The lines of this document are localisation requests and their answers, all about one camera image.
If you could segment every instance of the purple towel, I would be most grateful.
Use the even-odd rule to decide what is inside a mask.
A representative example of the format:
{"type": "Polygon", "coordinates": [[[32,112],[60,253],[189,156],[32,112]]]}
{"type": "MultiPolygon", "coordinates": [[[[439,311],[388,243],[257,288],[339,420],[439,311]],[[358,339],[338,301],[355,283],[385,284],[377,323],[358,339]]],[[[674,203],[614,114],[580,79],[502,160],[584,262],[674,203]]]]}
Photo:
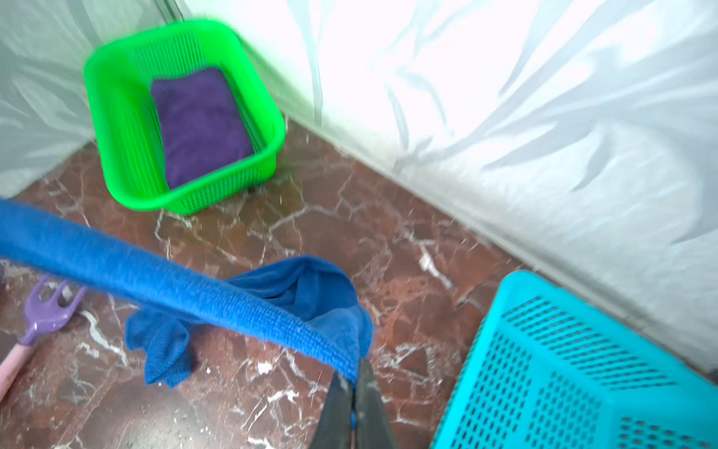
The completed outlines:
{"type": "Polygon", "coordinates": [[[222,70],[207,68],[184,78],[154,80],[150,91],[170,189],[254,154],[222,70]]]}

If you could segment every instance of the leaf print wallpaper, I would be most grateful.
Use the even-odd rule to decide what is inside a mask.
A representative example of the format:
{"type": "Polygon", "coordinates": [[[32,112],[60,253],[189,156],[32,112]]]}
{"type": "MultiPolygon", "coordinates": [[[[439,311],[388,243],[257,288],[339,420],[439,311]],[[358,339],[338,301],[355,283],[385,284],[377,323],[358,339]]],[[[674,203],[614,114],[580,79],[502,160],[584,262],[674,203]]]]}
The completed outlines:
{"type": "Polygon", "coordinates": [[[0,196],[94,137],[83,66],[93,49],[162,23],[154,0],[8,0],[0,14],[0,196]]]}
{"type": "Polygon", "coordinates": [[[183,3],[293,119],[718,368],[714,0],[183,3]]]}

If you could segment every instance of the fork handle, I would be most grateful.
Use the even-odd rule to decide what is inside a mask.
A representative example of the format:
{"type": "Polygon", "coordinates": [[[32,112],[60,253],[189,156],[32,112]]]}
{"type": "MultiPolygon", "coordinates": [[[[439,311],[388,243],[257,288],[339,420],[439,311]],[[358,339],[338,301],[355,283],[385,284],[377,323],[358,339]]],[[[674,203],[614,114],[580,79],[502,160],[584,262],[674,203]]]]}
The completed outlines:
{"type": "Polygon", "coordinates": [[[24,346],[16,343],[0,364],[0,402],[10,389],[12,382],[25,365],[25,362],[32,354],[32,346],[24,346]]]}

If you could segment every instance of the towel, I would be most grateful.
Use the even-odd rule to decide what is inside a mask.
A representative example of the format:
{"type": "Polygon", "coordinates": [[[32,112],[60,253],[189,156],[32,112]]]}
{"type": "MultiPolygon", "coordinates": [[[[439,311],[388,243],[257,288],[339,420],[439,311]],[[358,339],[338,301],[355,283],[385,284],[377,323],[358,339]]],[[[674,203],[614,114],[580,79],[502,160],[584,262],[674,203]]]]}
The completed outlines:
{"type": "Polygon", "coordinates": [[[170,189],[254,154],[239,108],[218,68],[153,80],[170,189]]]}
{"type": "Polygon", "coordinates": [[[184,376],[174,376],[178,371],[169,368],[188,361],[182,347],[199,323],[287,346],[352,382],[371,345],[373,326],[349,279],[316,257],[288,259],[220,281],[95,229],[2,199],[0,256],[125,298],[147,307],[143,313],[154,311],[136,320],[129,335],[133,347],[149,349],[151,376],[184,376]],[[187,333],[178,323],[190,325],[187,333]]]}

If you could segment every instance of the red-brown marble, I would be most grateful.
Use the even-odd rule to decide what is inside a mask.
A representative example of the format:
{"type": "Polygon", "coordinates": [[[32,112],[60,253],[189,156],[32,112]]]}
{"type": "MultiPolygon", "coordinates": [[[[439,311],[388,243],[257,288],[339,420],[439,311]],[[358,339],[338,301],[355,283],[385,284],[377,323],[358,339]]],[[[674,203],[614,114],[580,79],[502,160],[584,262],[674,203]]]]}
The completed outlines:
{"type": "MultiPolygon", "coordinates": [[[[133,212],[108,194],[94,144],[18,199],[210,276],[296,254],[333,261],[376,324],[370,352],[403,449],[427,448],[499,281],[521,263],[289,123],[277,174],[194,216],[133,212]]],[[[38,273],[4,261],[0,351],[24,332],[38,273]]],[[[194,335],[194,374],[146,386],[123,344],[134,306],[101,292],[39,344],[0,404],[0,448],[303,448],[332,370],[221,328],[194,335]]]]}

